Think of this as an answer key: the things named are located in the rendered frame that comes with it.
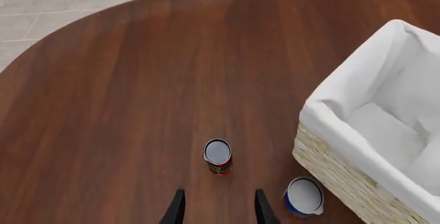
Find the red tomato sauce tin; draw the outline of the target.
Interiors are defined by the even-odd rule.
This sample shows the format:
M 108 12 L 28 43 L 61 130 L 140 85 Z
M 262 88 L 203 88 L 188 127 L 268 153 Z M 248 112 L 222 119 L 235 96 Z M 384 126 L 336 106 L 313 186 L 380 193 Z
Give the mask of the red tomato sauce tin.
M 211 139 L 203 147 L 202 159 L 213 174 L 226 175 L 233 166 L 232 149 L 224 139 Z

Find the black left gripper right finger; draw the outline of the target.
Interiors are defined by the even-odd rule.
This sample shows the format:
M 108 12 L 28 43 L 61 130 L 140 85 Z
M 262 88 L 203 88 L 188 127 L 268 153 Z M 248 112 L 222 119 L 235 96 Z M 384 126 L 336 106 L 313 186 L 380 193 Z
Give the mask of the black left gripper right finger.
M 281 224 L 262 189 L 255 190 L 254 208 L 256 224 Z

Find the wicker basket with white liner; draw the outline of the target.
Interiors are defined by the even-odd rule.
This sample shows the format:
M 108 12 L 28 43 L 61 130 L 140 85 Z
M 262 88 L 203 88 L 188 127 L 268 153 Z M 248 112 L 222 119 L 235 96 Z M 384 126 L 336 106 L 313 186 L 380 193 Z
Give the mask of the wicker basket with white liner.
M 366 224 L 440 224 L 440 36 L 383 25 L 307 98 L 293 156 Z

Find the blue tin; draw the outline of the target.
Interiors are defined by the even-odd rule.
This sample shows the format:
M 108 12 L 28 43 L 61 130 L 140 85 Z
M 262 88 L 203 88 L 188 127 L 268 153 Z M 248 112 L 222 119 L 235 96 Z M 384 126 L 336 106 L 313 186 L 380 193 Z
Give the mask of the blue tin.
M 285 209 L 299 217 L 321 215 L 324 211 L 324 193 L 312 178 L 291 180 L 282 196 Z

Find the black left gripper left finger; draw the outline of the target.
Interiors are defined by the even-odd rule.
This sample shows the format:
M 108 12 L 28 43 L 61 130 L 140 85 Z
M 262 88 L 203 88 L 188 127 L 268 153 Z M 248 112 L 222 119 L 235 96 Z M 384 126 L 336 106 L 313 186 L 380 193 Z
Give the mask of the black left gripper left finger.
M 183 188 L 178 188 L 175 192 L 166 213 L 163 215 L 159 224 L 183 224 L 186 210 L 186 197 Z

